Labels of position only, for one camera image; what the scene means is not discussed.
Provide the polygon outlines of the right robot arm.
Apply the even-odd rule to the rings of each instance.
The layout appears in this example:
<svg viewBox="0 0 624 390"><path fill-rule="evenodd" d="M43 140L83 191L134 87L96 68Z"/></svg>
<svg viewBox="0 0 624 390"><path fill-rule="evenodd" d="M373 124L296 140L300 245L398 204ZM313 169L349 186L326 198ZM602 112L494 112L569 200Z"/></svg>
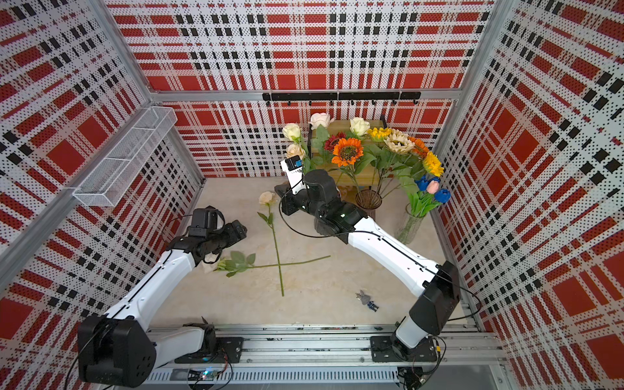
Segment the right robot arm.
<svg viewBox="0 0 624 390"><path fill-rule="evenodd" d="M288 173L277 185L279 211L303 211L315 218L316 239L336 237L370 256L416 296L416 302L393 334L396 349L409 352L429 336L440 335L461 299L458 269L440 265L389 235L362 208L341 199L335 180L324 170Z"/></svg>

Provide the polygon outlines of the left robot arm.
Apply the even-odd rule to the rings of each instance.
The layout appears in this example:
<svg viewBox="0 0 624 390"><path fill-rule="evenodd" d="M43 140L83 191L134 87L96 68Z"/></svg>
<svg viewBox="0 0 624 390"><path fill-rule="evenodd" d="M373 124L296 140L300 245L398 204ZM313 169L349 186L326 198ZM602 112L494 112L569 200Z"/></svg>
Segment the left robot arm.
<svg viewBox="0 0 624 390"><path fill-rule="evenodd" d="M226 222L213 206L196 209L185 233L175 237L143 279L103 315L78 328L78 355L71 365L81 381L136 388L155 368L178 358L206 362L219 356L219 340L206 321L150 334L150 323L176 286L197 266L215 264L244 240L247 228Z"/></svg>

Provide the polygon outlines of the pale pink rose flower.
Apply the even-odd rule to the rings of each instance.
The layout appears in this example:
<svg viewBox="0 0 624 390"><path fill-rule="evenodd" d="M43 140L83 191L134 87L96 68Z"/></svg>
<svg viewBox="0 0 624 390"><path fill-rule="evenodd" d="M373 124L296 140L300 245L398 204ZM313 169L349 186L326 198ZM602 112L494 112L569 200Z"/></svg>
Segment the pale pink rose flower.
<svg viewBox="0 0 624 390"><path fill-rule="evenodd" d="M309 144L314 151L320 153L323 150L325 142L330 137L328 128L333 121L328 113L315 113L310 117Z"/></svg>

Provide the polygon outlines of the large cream sunflower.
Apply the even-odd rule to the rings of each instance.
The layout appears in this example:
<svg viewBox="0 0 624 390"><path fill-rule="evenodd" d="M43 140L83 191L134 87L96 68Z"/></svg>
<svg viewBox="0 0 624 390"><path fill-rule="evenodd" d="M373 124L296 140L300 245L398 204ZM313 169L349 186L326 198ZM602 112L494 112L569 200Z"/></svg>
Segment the large cream sunflower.
<svg viewBox="0 0 624 390"><path fill-rule="evenodd" d="M377 191L382 193L384 181L390 176L396 167L406 164L412 155L413 144L409 141L408 135L402 131L393 129L393 134L384 142L378 142L380 155L376 160L376 169L379 174Z"/></svg>

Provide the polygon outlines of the pink tulip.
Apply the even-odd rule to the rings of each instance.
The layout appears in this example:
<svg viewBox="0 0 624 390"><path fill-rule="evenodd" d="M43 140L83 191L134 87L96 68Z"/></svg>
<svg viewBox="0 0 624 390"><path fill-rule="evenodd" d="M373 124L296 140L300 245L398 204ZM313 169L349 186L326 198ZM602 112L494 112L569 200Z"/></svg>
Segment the pink tulip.
<svg viewBox="0 0 624 390"><path fill-rule="evenodd" d="M440 188L440 183L435 180L424 182L419 185L419 189L408 195L409 212L412 216L423 218L430 211L433 211L440 203L436 200L435 194Z"/></svg>

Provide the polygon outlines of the orange gerbera flower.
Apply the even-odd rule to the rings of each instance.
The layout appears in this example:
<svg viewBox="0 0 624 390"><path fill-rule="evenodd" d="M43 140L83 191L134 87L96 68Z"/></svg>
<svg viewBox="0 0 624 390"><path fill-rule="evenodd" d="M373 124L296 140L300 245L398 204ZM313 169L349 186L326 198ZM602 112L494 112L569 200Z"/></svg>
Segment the orange gerbera flower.
<svg viewBox="0 0 624 390"><path fill-rule="evenodd" d="M359 191L358 175L376 160L374 154L365 151L362 141L357 138L345 138L340 140L333 151L332 163L339 171L347 175Z"/></svg>
<svg viewBox="0 0 624 390"><path fill-rule="evenodd" d="M419 156L420 159L425 159L429 154L430 150L427 148L424 141L412 136L409 136L408 139L413 144L412 153Z"/></svg>

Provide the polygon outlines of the white rose flower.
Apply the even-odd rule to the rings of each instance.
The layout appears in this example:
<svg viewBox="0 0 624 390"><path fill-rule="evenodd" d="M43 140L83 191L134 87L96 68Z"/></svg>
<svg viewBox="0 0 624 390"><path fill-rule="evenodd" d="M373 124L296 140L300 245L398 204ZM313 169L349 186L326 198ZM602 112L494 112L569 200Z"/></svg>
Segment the white rose flower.
<svg viewBox="0 0 624 390"><path fill-rule="evenodd" d="M364 120L364 118L354 117L349 122L349 130L357 137L366 136L370 129L370 123Z"/></svg>

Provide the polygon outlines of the red gerbera flower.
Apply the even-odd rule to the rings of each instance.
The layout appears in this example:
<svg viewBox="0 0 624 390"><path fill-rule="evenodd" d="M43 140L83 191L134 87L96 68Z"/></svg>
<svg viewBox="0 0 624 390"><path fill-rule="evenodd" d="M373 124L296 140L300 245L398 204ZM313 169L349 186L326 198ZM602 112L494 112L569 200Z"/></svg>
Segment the red gerbera flower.
<svg viewBox="0 0 624 390"><path fill-rule="evenodd" d="M323 149L332 153L335 147L338 145L340 140L345 139L345 133L340 132L334 135L331 135L323 144Z"/></svg>

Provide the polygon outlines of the small white rose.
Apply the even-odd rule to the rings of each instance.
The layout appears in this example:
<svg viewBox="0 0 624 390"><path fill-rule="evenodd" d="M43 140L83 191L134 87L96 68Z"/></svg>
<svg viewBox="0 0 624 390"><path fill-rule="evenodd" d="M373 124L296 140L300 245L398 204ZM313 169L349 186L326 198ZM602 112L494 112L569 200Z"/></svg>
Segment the small white rose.
<svg viewBox="0 0 624 390"><path fill-rule="evenodd" d="M256 254L252 253L250 255L245 255L240 251L232 251L230 253L229 258L221 258L219 255L216 255L214 259L208 261L204 259L201 263L206 267L207 272L224 272L228 278L234 277L240 273L246 272L248 270L256 270L256 269L264 269L264 268L283 268L285 266L299 266L299 265L307 265L311 263L316 263L322 260L326 260L331 258L330 255L312 258L305 261L297 261L290 263L268 263L268 264L260 264L257 265Z"/></svg>

